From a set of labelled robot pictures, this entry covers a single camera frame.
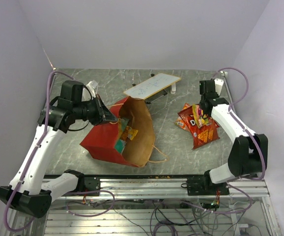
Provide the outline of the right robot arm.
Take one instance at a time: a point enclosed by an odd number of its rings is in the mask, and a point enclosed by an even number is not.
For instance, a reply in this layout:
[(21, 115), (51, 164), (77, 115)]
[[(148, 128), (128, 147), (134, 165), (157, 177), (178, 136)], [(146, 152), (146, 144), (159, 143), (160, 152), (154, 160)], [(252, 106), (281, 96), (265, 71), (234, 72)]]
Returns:
[(199, 82), (200, 108), (226, 132), (232, 142), (227, 163), (208, 171), (209, 178), (202, 181), (202, 191), (208, 195), (218, 190), (220, 183), (238, 177), (261, 174), (267, 169), (268, 138), (250, 129), (232, 110), (229, 102), (220, 97), (221, 80)]

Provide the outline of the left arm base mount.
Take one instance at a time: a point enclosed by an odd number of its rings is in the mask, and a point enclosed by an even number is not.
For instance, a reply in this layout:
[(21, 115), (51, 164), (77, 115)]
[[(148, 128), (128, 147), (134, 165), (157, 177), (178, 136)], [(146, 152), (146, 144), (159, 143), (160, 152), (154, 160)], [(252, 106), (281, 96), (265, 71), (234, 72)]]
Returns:
[(99, 196), (100, 180), (96, 177), (90, 177), (75, 170), (66, 170), (64, 173), (72, 174), (78, 178), (76, 188), (68, 192), (69, 195), (85, 194), (87, 196)]

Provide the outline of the red doritos chip bag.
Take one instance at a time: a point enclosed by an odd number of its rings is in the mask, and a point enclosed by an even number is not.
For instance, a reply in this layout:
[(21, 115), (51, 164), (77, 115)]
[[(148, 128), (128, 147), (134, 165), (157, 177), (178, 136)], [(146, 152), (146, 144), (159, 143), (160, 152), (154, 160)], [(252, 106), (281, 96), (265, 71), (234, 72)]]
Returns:
[(178, 115), (183, 119), (185, 124), (190, 130), (190, 133), (193, 137), (193, 149), (197, 149), (201, 146), (204, 146), (210, 142), (216, 141), (219, 139), (218, 135), (218, 125), (214, 119), (212, 119), (212, 124), (209, 126), (204, 126), (202, 128), (198, 128), (192, 111), (192, 106), (189, 108), (182, 110), (178, 113)]

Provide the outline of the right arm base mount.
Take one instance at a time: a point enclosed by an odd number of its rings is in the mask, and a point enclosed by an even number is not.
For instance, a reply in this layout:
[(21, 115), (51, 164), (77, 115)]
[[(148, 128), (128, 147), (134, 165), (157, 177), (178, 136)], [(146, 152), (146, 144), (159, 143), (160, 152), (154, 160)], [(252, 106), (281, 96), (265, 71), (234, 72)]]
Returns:
[(208, 196), (208, 195), (229, 195), (229, 189), (226, 183), (214, 184), (211, 181), (210, 171), (203, 175), (194, 175), (181, 184), (181, 187), (187, 190), (189, 196)]

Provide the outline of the red paper bag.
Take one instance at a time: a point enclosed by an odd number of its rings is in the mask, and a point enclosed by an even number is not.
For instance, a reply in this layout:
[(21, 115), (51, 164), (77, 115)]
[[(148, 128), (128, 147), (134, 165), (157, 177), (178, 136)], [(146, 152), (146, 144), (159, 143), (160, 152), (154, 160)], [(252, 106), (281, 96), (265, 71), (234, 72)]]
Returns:
[(128, 96), (109, 110), (117, 121), (94, 126), (80, 145), (94, 159), (144, 167), (155, 148), (152, 118), (145, 101)]

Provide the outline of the orange reeses snack bag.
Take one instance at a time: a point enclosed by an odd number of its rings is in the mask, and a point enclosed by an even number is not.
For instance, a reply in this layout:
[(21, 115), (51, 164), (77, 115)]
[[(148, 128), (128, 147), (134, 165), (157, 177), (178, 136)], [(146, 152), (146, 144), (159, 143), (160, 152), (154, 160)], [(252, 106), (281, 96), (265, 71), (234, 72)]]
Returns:
[[(187, 109), (190, 107), (189, 103), (185, 103), (183, 106), (183, 110)], [(190, 131), (189, 128), (187, 127), (187, 125), (185, 124), (185, 122), (183, 121), (183, 119), (178, 116), (177, 120), (174, 122), (174, 124), (178, 127), (180, 127), (181, 129), (185, 130), (185, 131)]]

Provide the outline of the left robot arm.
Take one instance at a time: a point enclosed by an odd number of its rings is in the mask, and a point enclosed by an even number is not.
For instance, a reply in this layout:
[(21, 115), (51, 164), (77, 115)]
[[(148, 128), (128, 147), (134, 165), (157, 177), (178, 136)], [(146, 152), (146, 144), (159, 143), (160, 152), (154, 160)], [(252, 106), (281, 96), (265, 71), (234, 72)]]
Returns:
[(41, 218), (59, 197), (68, 192), (73, 195), (84, 192), (85, 176), (78, 171), (66, 170), (48, 183), (43, 183), (43, 178), (54, 149), (75, 121), (88, 121), (94, 126), (117, 122), (100, 96), (82, 100), (85, 88), (78, 81), (63, 82), (60, 95), (49, 101), (41, 112), (34, 141), (23, 164), (9, 185), (0, 187), (0, 200), (7, 209)]

